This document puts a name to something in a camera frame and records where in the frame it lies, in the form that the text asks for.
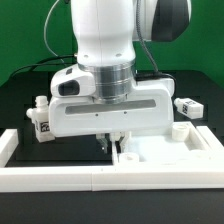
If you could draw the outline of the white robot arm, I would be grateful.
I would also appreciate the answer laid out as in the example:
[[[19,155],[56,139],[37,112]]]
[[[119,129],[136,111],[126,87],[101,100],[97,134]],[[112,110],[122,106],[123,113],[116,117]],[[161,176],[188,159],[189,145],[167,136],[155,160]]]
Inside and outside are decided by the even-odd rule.
[[[51,80],[50,131],[56,137],[106,135],[120,143],[131,132],[173,123],[174,80],[154,71],[140,81],[135,41],[169,42],[188,27],[191,0],[71,0],[77,63]]]

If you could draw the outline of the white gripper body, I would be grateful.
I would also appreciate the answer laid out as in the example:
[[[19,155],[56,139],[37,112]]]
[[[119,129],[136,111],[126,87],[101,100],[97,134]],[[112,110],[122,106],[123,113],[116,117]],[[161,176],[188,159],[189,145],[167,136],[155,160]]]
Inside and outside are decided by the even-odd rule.
[[[49,126],[55,137],[167,129],[174,121],[170,78],[139,81],[118,104],[96,104],[91,97],[53,97]]]

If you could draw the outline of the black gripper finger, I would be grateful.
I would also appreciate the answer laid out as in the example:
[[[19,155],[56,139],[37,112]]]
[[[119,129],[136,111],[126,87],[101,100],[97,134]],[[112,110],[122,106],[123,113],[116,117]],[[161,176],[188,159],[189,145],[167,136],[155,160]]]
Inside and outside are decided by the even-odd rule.
[[[119,139],[119,147],[121,150],[125,148],[125,144],[128,141],[129,137],[131,136],[131,132],[121,132],[120,139]]]
[[[108,149],[108,141],[106,139],[106,136],[104,134],[97,134],[96,135],[96,139],[100,143],[102,150],[104,152],[107,152],[107,149]]]

